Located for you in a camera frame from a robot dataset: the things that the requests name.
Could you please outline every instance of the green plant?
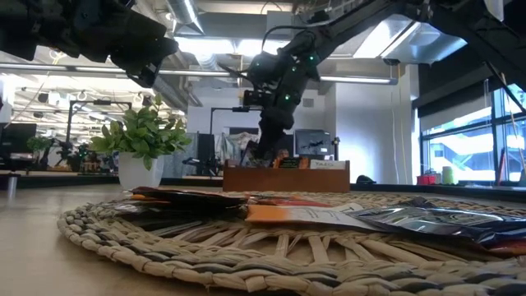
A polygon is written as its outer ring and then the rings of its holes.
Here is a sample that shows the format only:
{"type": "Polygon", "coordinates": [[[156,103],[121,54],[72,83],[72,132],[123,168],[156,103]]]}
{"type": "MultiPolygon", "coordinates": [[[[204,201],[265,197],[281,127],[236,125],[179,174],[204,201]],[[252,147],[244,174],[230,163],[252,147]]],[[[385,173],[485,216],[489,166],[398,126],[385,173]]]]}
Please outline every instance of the green plant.
{"type": "Polygon", "coordinates": [[[99,152],[131,152],[134,158],[142,158],[145,168],[151,170],[152,159],[160,155],[170,155],[175,150],[184,150],[191,140],[185,136],[183,122],[159,117],[162,96],[156,95],[154,108],[144,107],[139,112],[127,110],[124,113],[124,126],[111,122],[109,130],[102,126],[104,137],[91,138],[91,149],[99,152]]]}
{"type": "Polygon", "coordinates": [[[46,150],[50,146],[51,140],[43,136],[33,136],[29,140],[27,140],[27,147],[31,149],[34,153],[46,150]]]}

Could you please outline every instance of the white label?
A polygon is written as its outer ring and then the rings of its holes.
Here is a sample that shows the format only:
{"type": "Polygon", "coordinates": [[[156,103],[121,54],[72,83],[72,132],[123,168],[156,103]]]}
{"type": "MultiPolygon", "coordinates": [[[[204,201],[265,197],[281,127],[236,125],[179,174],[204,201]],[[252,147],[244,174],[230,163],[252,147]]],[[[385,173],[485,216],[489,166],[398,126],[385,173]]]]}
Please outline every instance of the white label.
{"type": "Polygon", "coordinates": [[[311,160],[311,169],[345,169],[345,161],[311,160]]]}
{"type": "Polygon", "coordinates": [[[363,210],[362,206],[356,203],[350,203],[334,208],[324,208],[317,206],[287,206],[284,208],[287,209],[288,220],[347,225],[375,231],[383,230],[372,224],[362,222],[361,220],[345,214],[355,210],[363,210]]]}

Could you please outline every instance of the product label on box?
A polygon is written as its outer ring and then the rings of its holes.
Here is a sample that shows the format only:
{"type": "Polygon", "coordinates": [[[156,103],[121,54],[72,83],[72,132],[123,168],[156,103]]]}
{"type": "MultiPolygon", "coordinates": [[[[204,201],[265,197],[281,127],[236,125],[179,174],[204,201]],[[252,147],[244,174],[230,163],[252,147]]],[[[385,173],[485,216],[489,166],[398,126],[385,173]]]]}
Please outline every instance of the product label on box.
{"type": "Polygon", "coordinates": [[[345,169],[345,161],[311,160],[311,169],[345,169]]]}

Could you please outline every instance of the potted plant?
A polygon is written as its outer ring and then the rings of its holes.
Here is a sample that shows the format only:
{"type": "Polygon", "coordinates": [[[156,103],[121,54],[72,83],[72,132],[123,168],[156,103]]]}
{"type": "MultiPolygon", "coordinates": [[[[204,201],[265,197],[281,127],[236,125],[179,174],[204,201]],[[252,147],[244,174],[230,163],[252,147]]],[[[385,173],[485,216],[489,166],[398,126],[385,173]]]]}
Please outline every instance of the potted plant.
{"type": "Polygon", "coordinates": [[[102,126],[104,137],[91,138],[92,150],[109,154],[119,151],[118,177],[124,189],[158,187],[164,167],[159,157],[184,150],[191,142],[185,136],[181,120],[164,120],[159,116],[162,103],[162,97],[156,95],[153,109],[127,110],[124,124],[111,122],[109,130],[102,126]]]}
{"type": "Polygon", "coordinates": [[[33,136],[27,140],[27,147],[33,151],[36,169],[39,167],[40,151],[46,150],[50,146],[51,140],[43,136],[33,136]]]}

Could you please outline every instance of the red container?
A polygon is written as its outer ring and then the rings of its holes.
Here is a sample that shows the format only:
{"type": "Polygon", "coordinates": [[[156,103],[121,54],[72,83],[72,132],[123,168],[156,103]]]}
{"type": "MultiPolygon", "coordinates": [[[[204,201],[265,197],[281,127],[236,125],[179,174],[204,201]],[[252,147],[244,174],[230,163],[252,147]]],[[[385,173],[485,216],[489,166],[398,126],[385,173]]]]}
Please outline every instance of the red container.
{"type": "Polygon", "coordinates": [[[432,185],[436,183],[436,176],[418,176],[417,185],[432,185]]]}

